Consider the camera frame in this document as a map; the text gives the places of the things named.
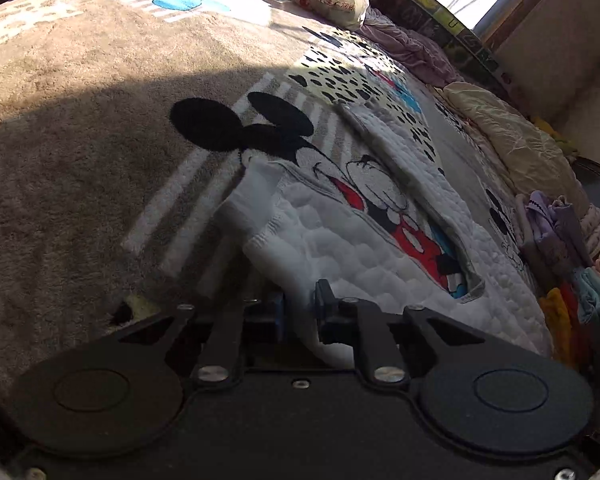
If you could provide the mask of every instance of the screw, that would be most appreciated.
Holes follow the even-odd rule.
[[[223,366],[209,365],[198,370],[198,378],[205,383],[220,383],[229,377],[229,370]]]
[[[555,480],[576,480],[576,472],[573,469],[563,469],[558,471]]]
[[[32,467],[27,470],[25,475],[26,480],[46,480],[46,473],[42,471],[42,469],[38,469],[37,467]]]
[[[381,366],[374,371],[374,378],[383,383],[399,383],[404,375],[404,370],[395,366]]]
[[[291,383],[291,385],[296,390],[306,390],[309,386],[311,386],[311,383],[309,381],[307,381],[306,379],[296,379],[295,381],[293,381]]]

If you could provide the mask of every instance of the bed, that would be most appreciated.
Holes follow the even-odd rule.
[[[333,107],[369,99],[488,233],[510,267],[494,286],[533,299],[513,193],[462,119],[374,44],[288,0],[2,4],[0,396],[114,330],[131,293],[218,304],[270,286],[213,220],[254,157],[313,171],[470,319],[457,248]],[[537,303],[507,316],[476,324],[550,353]]]

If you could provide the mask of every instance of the beige fleece blanket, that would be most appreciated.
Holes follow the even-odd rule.
[[[252,156],[311,168],[413,250],[408,215],[444,251],[331,107],[374,96],[443,171],[410,85],[285,0],[1,5],[0,396],[111,330],[130,292],[159,306],[258,296],[264,280],[210,221]]]

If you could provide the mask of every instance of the black polka dot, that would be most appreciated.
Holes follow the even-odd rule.
[[[344,97],[344,95],[342,95],[340,92],[336,92],[337,97],[339,97],[340,99],[342,99],[343,101],[346,101],[347,103],[352,103],[353,101],[351,99],[349,99],[348,97]]]
[[[306,79],[301,75],[290,74],[289,77],[306,88]]]

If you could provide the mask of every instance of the bedding pile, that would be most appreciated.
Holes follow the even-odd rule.
[[[305,342],[350,365],[308,322],[319,278],[550,355],[520,256],[517,159],[498,149],[502,125],[472,121],[288,0],[3,4],[0,396],[37,361],[115,330],[129,293],[222,304],[279,286]],[[600,232],[550,161],[570,186],[562,204]]]

